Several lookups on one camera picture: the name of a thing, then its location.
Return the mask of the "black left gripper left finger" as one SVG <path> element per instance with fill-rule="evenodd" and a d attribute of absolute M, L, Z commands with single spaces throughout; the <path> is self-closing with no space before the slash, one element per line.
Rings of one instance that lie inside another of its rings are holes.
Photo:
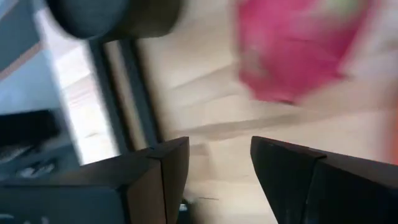
<path fill-rule="evenodd" d="M 0 185 L 0 224 L 177 224 L 190 157 L 181 137 L 41 179 Z"/>

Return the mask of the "pink dragon fruit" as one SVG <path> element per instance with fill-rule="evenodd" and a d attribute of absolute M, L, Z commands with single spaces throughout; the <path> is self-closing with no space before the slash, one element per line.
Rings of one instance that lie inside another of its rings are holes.
<path fill-rule="evenodd" d="M 294 104 L 344 79 L 339 66 L 377 0 L 239 0 L 239 79 L 255 99 Z"/>

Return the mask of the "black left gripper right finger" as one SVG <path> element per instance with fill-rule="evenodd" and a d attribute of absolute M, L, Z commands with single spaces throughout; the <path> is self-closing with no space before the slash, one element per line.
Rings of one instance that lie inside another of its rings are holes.
<path fill-rule="evenodd" d="M 278 224 L 398 224 L 398 166 L 254 136 L 251 160 Z"/>

